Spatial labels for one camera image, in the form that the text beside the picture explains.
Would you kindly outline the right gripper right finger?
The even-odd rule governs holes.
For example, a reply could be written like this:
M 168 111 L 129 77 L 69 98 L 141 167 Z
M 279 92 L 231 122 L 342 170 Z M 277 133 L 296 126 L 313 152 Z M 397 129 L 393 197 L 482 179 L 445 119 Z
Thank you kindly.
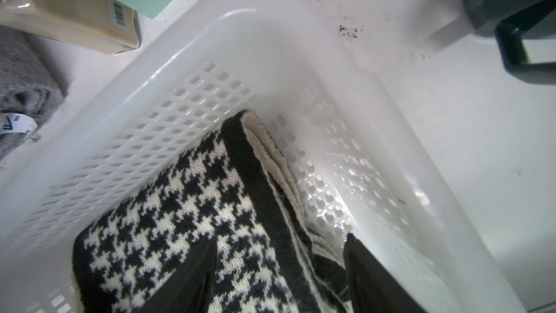
M 353 234 L 343 249 L 347 283 L 354 312 L 423 312 L 424 309 Z

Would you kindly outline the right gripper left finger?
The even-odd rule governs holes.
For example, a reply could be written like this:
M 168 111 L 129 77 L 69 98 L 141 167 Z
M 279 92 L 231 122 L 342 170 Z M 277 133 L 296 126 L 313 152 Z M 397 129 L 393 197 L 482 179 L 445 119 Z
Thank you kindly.
M 202 238 L 156 293 L 136 312 L 207 312 L 217 270 L 217 239 Z

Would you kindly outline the black white houndstooth scarf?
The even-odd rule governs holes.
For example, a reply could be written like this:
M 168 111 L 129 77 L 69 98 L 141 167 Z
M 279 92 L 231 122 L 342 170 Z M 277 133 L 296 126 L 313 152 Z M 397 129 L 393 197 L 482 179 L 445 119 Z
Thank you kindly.
M 210 312 L 346 312 L 346 271 L 305 225 L 285 157 L 244 110 L 75 239 L 84 312 L 136 312 L 201 246 L 217 250 Z

